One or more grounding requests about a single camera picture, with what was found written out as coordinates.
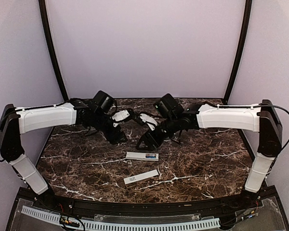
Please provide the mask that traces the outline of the white remote control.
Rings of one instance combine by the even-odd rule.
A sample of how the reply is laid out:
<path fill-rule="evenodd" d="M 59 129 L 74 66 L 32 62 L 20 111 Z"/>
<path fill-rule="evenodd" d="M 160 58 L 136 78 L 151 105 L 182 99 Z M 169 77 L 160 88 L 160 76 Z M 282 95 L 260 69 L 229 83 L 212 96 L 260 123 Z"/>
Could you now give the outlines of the white remote control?
<path fill-rule="evenodd" d="M 126 159 L 129 159 L 129 160 L 138 160 L 138 161 L 152 161 L 152 159 L 146 159 L 146 154 L 147 153 L 139 153 L 139 152 L 126 152 Z"/>

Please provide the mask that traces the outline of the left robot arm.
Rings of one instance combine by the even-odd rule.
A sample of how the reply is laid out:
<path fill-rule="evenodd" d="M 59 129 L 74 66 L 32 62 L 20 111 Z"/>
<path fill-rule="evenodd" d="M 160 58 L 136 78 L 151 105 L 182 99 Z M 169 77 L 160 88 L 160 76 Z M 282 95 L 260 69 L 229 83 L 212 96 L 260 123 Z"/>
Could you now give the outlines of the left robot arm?
<path fill-rule="evenodd" d="M 37 129 L 80 124 L 103 133 L 112 145 L 123 143 L 127 137 L 108 113 L 116 104 L 114 98 L 101 90 L 92 99 L 71 98 L 54 105 L 24 108 L 8 104 L 0 119 L 0 162 L 9 163 L 33 192 L 40 195 L 40 203 L 54 210 L 58 198 L 48 192 L 50 187 L 25 154 L 20 136 Z"/>

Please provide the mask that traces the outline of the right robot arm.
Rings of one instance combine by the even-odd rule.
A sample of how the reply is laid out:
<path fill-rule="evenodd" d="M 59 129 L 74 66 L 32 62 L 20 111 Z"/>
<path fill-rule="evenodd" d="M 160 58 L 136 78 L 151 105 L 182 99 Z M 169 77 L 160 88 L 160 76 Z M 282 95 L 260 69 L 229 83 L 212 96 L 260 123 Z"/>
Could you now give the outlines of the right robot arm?
<path fill-rule="evenodd" d="M 154 107 L 164 121 L 148 130 L 139 139 L 137 150 L 153 151 L 166 138 L 176 132 L 200 128 L 233 128 L 259 133 L 259 146 L 251 171 L 245 183 L 245 191 L 236 199 L 236 205 L 246 209 L 257 193 L 282 151 L 282 125 L 270 100 L 252 105 L 190 104 L 184 109 L 169 93 L 158 100 Z"/>

